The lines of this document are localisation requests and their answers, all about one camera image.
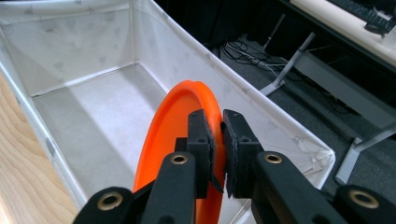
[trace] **desk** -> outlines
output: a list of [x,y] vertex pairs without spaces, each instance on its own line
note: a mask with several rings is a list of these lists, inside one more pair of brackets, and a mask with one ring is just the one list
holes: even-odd
[[77,209],[0,73],[0,223],[71,223]]
[[364,29],[365,22],[326,0],[276,0],[284,9],[304,22],[312,34],[299,47],[276,80],[263,88],[265,95],[283,85],[283,77],[292,67],[317,82],[336,98],[362,114],[381,131],[360,140],[355,138],[335,179],[345,184],[360,153],[372,145],[396,133],[396,109],[386,105],[342,74],[316,59],[305,49],[316,34],[325,36],[335,45],[341,46],[353,57],[361,59],[384,74],[396,76],[396,46],[386,48],[382,37]]

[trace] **wooden surface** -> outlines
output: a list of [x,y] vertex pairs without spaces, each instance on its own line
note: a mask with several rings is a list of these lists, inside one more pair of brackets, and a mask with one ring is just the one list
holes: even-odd
[[0,223],[72,223],[77,209],[0,72]]

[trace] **orange frisbee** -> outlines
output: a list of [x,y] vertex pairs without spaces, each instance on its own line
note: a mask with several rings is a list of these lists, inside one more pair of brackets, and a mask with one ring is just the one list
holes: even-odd
[[[198,109],[205,111],[206,120],[215,138],[214,173],[224,186],[225,151],[220,130],[222,121],[218,102],[202,82],[183,81],[163,99],[148,129],[140,154],[133,192],[157,177],[163,158],[175,151],[178,137],[188,135],[188,115]],[[196,223],[218,223],[222,194],[210,183],[207,198],[196,200]]]

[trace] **screw hole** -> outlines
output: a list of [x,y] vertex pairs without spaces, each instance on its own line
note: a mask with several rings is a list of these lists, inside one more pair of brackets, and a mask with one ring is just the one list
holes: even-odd
[[275,163],[275,164],[282,162],[282,158],[275,154],[265,155],[264,159],[268,162]]
[[116,191],[112,191],[102,195],[97,206],[102,211],[112,210],[121,204],[122,199],[122,195]]
[[183,164],[186,163],[188,160],[188,158],[186,156],[183,155],[175,155],[172,157],[171,162],[173,164]]
[[366,208],[375,209],[379,206],[378,200],[373,195],[361,190],[351,190],[349,192],[349,198],[352,202]]

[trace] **storage bin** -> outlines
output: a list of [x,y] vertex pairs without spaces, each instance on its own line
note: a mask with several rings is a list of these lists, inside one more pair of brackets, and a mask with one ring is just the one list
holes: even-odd
[[[242,113],[262,146],[316,188],[332,169],[328,146],[153,1],[0,2],[0,26],[1,70],[78,208],[100,189],[132,188],[158,105],[187,79],[204,82],[220,109]],[[248,220],[248,207],[225,197],[219,222]]]

